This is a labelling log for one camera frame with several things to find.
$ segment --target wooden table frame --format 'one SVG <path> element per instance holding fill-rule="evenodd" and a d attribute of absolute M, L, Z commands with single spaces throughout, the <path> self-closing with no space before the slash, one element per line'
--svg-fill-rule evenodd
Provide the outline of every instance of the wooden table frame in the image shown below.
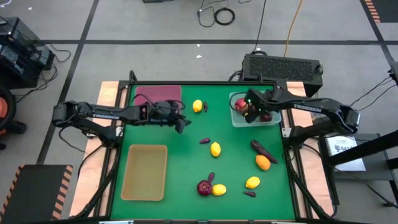
<path fill-rule="evenodd" d="M 125 81 L 103 82 L 99 91 L 97 105 L 118 106 L 121 108 L 125 107 L 126 98 L 130 95 L 130 89 L 125 88 L 128 83 L 129 82 Z M 302 82 L 288 82 L 287 86 L 288 90 L 294 95 L 305 96 L 305 90 Z M 284 122 L 283 125 L 286 128 L 290 127 L 289 120 L 293 121 L 294 125 L 296 126 L 306 127 L 312 125 L 312 119 L 309 112 L 292 109 L 291 113 L 283 111 L 282 114 Z M 93 121 L 102 126 L 120 125 L 120 123 L 115 123 L 107 119 L 94 118 Z M 305 143 L 314 147 L 315 149 L 318 149 L 317 143 L 312 139 L 308 139 L 305 141 Z M 100 144 L 101 143 L 98 138 L 89 139 L 86 145 L 85 157 Z M 300 177 L 305 178 L 307 189 L 313 195 L 318 204 L 321 205 L 327 214 L 331 215 L 333 213 L 333 207 L 331 204 L 325 173 L 323 171 L 322 160 L 314 152 L 307 149 L 299 150 L 297 155 L 297 158 L 293 160 L 295 170 L 299 173 Z M 114 156 L 115 149 L 100 149 L 85 162 L 85 165 L 81 168 L 80 178 L 76 186 L 73 203 L 70 210 L 70 216 L 79 213 L 93 196 L 100 182 L 109 172 L 113 164 Z M 111 187 L 114 187 L 112 185 L 114 185 L 114 182 L 110 183 L 105 190 L 99 202 L 101 206 L 96 206 L 96 209 L 94 209 L 90 215 L 109 214 L 110 206 L 108 204 L 108 199 L 112 200 L 112 197 L 109 198 L 109 195 L 113 194 L 114 190 L 111 189 Z M 310 218 L 311 216 L 316 218 L 316 214 L 310 210 L 310 207 L 303 199 L 303 195 L 297 186 L 295 186 L 295 194 L 295 199 L 298 205 L 297 211 L 295 211 L 295 213 L 302 218 Z"/>

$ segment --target concrete floor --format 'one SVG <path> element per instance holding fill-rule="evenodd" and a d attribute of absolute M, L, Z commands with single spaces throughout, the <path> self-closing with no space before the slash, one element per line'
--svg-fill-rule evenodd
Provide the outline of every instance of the concrete floor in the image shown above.
<path fill-rule="evenodd" d="M 8 147 L 0 152 L 0 198 L 5 198 L 19 165 L 37 162 L 49 128 L 52 106 L 59 100 L 94 103 L 102 81 L 126 80 L 131 69 L 139 80 L 227 80 L 240 69 L 244 54 L 253 50 L 254 44 L 245 43 L 256 39 L 263 1 L 238 4 L 229 0 L 236 20 L 230 26 L 215 24 L 212 28 L 198 24 L 196 11 L 200 3 L 200 0 L 160 4 L 143 4 L 141 0 L 14 0 L 0 9 L 3 17 L 20 17 L 41 39 L 53 40 L 59 43 L 55 45 L 57 48 L 72 52 L 69 61 L 56 63 L 58 77 L 46 90 L 35 92 L 18 104 L 16 119 L 27 123 L 28 130 L 23 135 L 2 139 Z M 267 0 L 260 39 L 269 41 L 258 46 L 261 50 L 283 56 L 283 40 L 298 3 L 298 0 Z M 210 14 L 201 16 L 202 23 L 211 23 L 211 19 Z M 387 49 L 398 58 L 398 24 L 382 23 L 372 27 L 360 0 L 304 0 L 291 34 L 291 39 L 297 42 L 289 46 L 287 56 L 321 61 L 325 72 L 319 96 L 351 103 L 387 77 L 386 51 L 382 50 L 374 29 L 379 29 L 384 40 L 393 44 Z M 69 88 L 61 95 L 63 87 Z M 356 108 L 372 102 L 387 87 L 377 89 Z M 394 96 L 397 94 L 397 88 L 393 88 L 364 110 L 359 132 L 386 134 L 395 131 L 398 102 Z M 49 142 L 44 164 L 78 167 L 83 154 L 61 142 L 57 133 L 58 130 Z M 86 138 L 79 131 L 67 129 L 64 136 L 79 148 L 85 148 Z M 391 157 L 398 156 L 396 150 L 388 153 Z M 74 176 L 63 217 L 67 217 L 75 184 Z M 393 200 L 387 182 L 370 184 Z M 397 220 L 397 211 L 381 207 L 381 200 L 363 184 L 338 180 L 337 188 L 340 220 L 369 223 Z"/>

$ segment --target striped warning tape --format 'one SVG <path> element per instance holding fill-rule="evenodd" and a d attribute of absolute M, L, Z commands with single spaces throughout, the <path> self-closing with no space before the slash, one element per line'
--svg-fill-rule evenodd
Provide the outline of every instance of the striped warning tape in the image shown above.
<path fill-rule="evenodd" d="M 14 191 L 14 187 L 17 184 L 17 180 L 18 180 L 19 174 L 21 173 L 21 170 L 23 168 L 24 168 L 24 165 L 21 165 L 21 166 L 18 167 L 17 172 L 15 173 L 14 180 L 12 180 L 11 187 L 10 187 L 10 189 L 8 191 L 8 194 L 7 194 L 7 197 L 6 197 L 5 201 L 4 201 L 4 204 L 2 205 L 2 208 L 1 208 L 0 223 L 1 223 L 2 217 L 4 216 L 4 213 L 6 212 L 6 208 L 7 208 L 8 202 L 10 201 L 11 194 Z"/>
<path fill-rule="evenodd" d="M 371 14 L 372 14 L 372 17 L 373 17 L 374 21 L 375 21 L 376 23 L 380 23 L 380 16 L 379 16 L 379 14 L 377 13 L 377 10 L 376 10 L 376 8 L 375 8 L 374 5 L 373 5 L 372 0 L 365 0 L 365 2 L 366 2 L 366 5 L 368 6 L 369 11 L 370 11 Z"/>
<path fill-rule="evenodd" d="M 61 218 L 63 204 L 65 203 L 65 198 L 67 196 L 69 183 L 72 178 L 72 170 L 73 170 L 72 166 L 67 166 L 65 172 L 63 173 L 60 191 L 58 193 L 57 200 L 55 201 L 51 220 L 59 220 Z"/>

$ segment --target tan plastic tray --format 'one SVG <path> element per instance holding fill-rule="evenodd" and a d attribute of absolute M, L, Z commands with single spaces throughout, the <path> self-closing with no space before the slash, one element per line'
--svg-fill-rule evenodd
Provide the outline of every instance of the tan plastic tray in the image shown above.
<path fill-rule="evenodd" d="M 166 146 L 131 145 L 124 173 L 121 198 L 123 200 L 162 200 L 166 166 Z"/>

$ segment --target green table surface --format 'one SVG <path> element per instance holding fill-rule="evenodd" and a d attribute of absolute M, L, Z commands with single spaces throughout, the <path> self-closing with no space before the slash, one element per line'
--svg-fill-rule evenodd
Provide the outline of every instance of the green table surface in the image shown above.
<path fill-rule="evenodd" d="M 294 220 L 292 196 L 285 161 L 282 158 L 280 126 L 234 128 L 229 111 L 229 94 L 248 88 L 269 90 L 272 86 L 182 86 L 183 114 L 192 124 L 178 134 L 174 127 L 126 126 L 111 210 L 112 219 L 170 220 Z M 192 103 L 208 103 L 208 112 L 194 113 Z M 221 155 L 210 154 L 211 144 L 221 145 Z M 279 160 L 268 171 L 258 168 L 250 140 L 257 139 Z M 161 144 L 168 150 L 164 198 L 158 202 L 128 201 L 121 198 L 129 146 Z M 202 197 L 197 183 L 215 173 L 212 184 L 223 184 L 227 192 L 219 197 Z M 258 176 L 256 198 L 243 194 L 245 183 Z"/>

